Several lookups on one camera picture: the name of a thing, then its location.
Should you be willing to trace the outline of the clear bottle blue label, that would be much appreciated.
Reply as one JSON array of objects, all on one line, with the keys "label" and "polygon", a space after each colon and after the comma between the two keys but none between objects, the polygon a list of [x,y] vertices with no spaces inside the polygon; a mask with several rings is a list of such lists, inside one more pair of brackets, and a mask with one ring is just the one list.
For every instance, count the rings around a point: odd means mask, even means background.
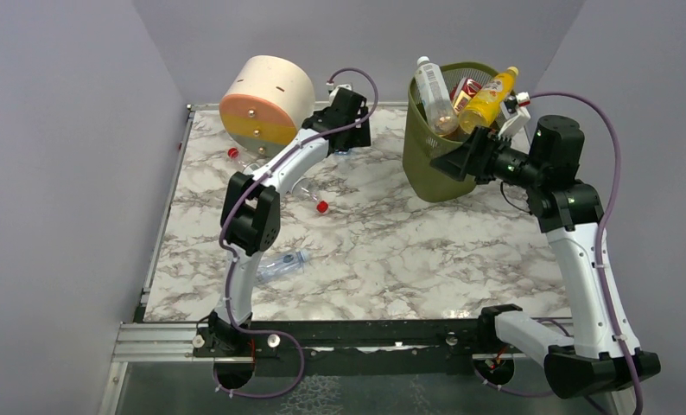
[{"label": "clear bottle blue label", "polygon": [[349,149],[349,150],[336,150],[332,153],[331,157],[351,157],[355,154],[355,149]]}]

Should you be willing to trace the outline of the white blue label tea bottle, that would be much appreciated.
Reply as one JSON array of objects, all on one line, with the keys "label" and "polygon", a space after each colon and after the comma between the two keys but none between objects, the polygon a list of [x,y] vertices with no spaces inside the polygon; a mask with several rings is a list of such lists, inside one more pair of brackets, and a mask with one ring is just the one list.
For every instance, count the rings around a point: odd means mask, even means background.
[{"label": "white blue label tea bottle", "polygon": [[441,68],[428,56],[416,61],[414,81],[430,129],[440,137],[456,133],[459,122]]}]

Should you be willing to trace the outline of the yellow juice bottle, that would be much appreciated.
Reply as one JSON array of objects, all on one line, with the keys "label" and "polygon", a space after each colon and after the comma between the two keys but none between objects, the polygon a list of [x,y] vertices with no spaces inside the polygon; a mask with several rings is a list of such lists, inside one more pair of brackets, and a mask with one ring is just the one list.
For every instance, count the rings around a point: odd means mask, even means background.
[{"label": "yellow juice bottle", "polygon": [[490,126],[500,114],[500,104],[512,92],[519,76],[517,67],[497,74],[472,97],[459,113],[459,127],[470,135],[476,127]]}]

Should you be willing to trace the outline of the red gold label bottle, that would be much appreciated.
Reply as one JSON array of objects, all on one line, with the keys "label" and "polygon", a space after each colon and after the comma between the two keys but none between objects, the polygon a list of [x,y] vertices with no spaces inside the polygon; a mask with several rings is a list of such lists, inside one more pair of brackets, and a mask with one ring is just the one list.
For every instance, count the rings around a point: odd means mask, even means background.
[{"label": "red gold label bottle", "polygon": [[451,104],[459,115],[468,102],[480,91],[482,85],[470,77],[462,78],[450,93]]}]

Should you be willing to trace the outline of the round cream drawer cabinet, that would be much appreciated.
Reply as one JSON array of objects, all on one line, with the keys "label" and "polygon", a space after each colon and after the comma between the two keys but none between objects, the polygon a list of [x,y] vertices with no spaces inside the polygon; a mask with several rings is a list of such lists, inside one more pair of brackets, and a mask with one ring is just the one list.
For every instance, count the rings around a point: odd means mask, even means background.
[{"label": "round cream drawer cabinet", "polygon": [[312,80],[295,63],[252,56],[219,102],[226,132],[253,154],[272,158],[297,135],[314,110]]}]

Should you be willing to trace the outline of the red label bottle red cap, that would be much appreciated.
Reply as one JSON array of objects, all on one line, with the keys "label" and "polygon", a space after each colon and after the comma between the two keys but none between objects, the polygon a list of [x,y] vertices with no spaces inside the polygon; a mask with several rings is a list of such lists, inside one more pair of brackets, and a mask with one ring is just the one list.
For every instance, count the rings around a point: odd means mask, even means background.
[{"label": "red label bottle red cap", "polygon": [[317,185],[308,178],[302,178],[291,189],[290,193],[298,200],[307,203],[319,214],[328,211],[328,203],[321,197]]}]

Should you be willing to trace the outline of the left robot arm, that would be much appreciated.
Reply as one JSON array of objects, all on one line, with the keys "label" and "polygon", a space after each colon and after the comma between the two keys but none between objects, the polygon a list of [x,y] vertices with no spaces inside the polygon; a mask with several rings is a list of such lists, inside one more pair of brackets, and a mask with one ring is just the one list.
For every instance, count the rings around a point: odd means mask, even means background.
[{"label": "left robot arm", "polygon": [[281,198],[309,169],[339,150],[368,147],[370,110],[363,95],[340,89],[332,103],[302,123],[292,141],[261,168],[230,179],[221,215],[220,246],[229,253],[222,296],[208,317],[213,348],[237,353],[250,337],[257,268],[281,229]]}]

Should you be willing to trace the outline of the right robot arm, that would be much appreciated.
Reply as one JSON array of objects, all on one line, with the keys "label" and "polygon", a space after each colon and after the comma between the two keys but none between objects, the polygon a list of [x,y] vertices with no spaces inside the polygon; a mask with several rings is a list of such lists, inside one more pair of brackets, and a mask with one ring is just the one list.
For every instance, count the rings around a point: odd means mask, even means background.
[{"label": "right robot arm", "polygon": [[430,164],[456,181],[499,180],[522,188],[530,212],[556,256],[572,313],[572,335],[560,335],[507,304],[484,308],[477,339],[483,347],[513,346],[544,370],[551,391],[571,399],[626,389],[660,372],[619,301],[601,228],[606,213],[595,188],[576,176],[584,134],[577,121],[541,117],[528,152],[479,127]]}]

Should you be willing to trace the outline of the red label bottle top left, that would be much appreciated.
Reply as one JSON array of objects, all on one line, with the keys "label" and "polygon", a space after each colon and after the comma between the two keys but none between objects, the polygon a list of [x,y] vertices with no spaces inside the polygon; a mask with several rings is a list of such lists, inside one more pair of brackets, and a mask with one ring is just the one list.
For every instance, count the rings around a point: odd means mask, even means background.
[{"label": "red label bottle top left", "polygon": [[237,170],[245,175],[252,175],[261,167],[257,159],[237,147],[230,148],[226,154],[235,163]]}]

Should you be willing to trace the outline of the clear bottle pale blue cap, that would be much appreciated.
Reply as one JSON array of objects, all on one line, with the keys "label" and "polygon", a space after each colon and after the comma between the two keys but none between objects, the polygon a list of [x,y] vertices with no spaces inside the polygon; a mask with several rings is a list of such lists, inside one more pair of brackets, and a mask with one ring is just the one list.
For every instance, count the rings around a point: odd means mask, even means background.
[{"label": "clear bottle pale blue cap", "polygon": [[266,284],[275,278],[299,271],[308,261],[309,252],[305,249],[263,257],[257,268],[256,282],[257,284]]}]

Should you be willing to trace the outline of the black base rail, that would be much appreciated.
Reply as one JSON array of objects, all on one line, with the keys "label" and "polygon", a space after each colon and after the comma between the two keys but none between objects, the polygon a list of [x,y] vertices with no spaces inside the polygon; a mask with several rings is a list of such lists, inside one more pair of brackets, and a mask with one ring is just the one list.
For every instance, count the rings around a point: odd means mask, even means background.
[{"label": "black base rail", "polygon": [[504,385],[514,348],[477,339],[474,319],[255,321],[252,334],[226,333],[215,318],[140,323],[121,335],[133,361],[209,363],[229,386],[252,376],[480,374]]}]

